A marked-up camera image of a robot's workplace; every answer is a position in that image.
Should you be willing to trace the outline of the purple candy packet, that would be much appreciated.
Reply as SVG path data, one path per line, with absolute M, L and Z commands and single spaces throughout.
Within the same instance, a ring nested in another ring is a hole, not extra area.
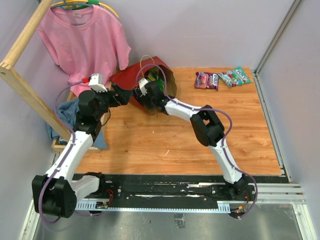
M 194 87 L 196 89 L 219 90 L 219 75 L 212 72 L 196 72 Z

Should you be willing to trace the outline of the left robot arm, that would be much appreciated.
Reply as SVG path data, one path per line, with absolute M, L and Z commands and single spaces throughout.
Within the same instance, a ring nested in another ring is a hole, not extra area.
M 34 209 L 45 223 L 49 222 L 46 215 L 69 218 L 77 203 L 88 195 L 101 198 L 107 193 L 106 177 L 100 172 L 88 172 L 80 180 L 72 180 L 83 156 L 99 135 L 102 116 L 110 108 L 130 101 L 130 89 L 122 89 L 115 83 L 112 88 L 85 90 L 79 95 L 79 110 L 68 144 L 51 168 L 32 180 Z

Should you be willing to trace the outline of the red paper bag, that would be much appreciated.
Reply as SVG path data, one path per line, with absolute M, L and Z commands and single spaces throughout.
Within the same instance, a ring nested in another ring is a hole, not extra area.
M 151 57 L 133 64 L 110 77 L 113 84 L 131 90 L 129 102 L 153 115 L 163 113 L 174 116 L 177 104 L 177 85 L 173 71 L 159 58 Z

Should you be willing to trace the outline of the green candy packet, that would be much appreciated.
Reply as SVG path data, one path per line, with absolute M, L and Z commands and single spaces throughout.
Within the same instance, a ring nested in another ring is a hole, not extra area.
M 148 72 L 146 77 L 153 82 L 156 82 L 160 89 L 164 89 L 165 82 L 156 72 Z

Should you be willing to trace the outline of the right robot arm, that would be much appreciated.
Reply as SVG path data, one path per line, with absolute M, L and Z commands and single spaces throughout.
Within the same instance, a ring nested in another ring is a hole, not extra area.
M 189 122 L 198 142 L 210 149 L 223 172 L 227 196 L 240 199 L 248 185 L 226 143 L 225 127 L 209 105 L 198 107 L 167 96 L 157 83 L 141 79 L 133 87 L 133 97 L 148 110 L 156 110 Z

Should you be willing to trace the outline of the teal candy packet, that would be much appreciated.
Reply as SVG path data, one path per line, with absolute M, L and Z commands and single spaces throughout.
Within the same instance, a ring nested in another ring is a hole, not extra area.
M 252 81 L 244 72 L 242 67 L 236 67 L 232 70 L 226 70 L 218 73 L 218 76 L 222 79 L 228 88 L 249 84 Z

